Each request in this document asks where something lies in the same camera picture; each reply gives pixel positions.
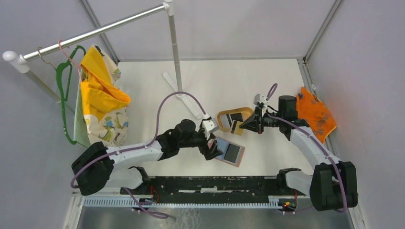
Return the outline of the gold striped credit card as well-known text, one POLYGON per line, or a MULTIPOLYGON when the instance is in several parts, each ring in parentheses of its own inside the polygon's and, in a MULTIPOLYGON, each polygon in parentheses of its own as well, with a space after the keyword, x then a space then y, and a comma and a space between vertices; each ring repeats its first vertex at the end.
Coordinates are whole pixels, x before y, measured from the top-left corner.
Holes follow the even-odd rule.
POLYGON ((231 134, 234 135, 242 135, 243 134, 243 129, 240 128, 240 125, 243 124, 243 122, 234 120, 231 126, 231 134))

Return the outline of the tan oval tray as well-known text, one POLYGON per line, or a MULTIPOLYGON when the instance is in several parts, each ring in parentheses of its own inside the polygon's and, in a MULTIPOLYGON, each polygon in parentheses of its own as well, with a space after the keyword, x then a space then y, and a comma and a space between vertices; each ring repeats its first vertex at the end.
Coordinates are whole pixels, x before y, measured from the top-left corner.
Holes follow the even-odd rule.
POLYGON ((242 135, 240 125, 251 116, 253 110, 249 107, 236 108, 220 111, 217 115, 218 125, 221 131, 234 135, 242 135))

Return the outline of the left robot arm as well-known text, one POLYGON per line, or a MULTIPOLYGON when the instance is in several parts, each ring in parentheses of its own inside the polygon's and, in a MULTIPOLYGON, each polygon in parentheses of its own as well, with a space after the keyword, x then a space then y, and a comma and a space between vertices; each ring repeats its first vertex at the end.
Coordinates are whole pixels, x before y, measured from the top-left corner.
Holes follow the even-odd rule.
POLYGON ((203 120, 199 129, 194 121, 182 120, 173 129, 157 135, 151 145, 135 144, 111 147, 102 142, 93 143, 71 165, 74 178, 72 188, 81 195, 90 196, 106 187, 126 187, 138 194, 149 191, 146 172, 137 165, 162 161, 176 156, 182 148, 198 148, 206 160, 223 154, 218 148, 214 131, 218 129, 212 119, 203 120))

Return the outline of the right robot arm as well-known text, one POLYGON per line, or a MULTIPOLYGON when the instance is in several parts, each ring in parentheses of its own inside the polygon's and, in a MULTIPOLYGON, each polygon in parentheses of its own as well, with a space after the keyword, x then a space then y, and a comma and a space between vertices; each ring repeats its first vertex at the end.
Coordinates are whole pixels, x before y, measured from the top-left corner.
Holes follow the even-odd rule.
POLYGON ((278 128, 295 145, 313 168, 308 175, 298 168, 281 169, 276 189, 282 195, 296 190, 311 200, 317 211, 345 211, 358 205, 357 172, 350 161, 342 161, 316 138, 307 121, 298 117, 297 99, 291 95, 278 98, 274 112, 269 98, 257 94, 254 112, 240 127, 262 134, 266 127, 278 128))

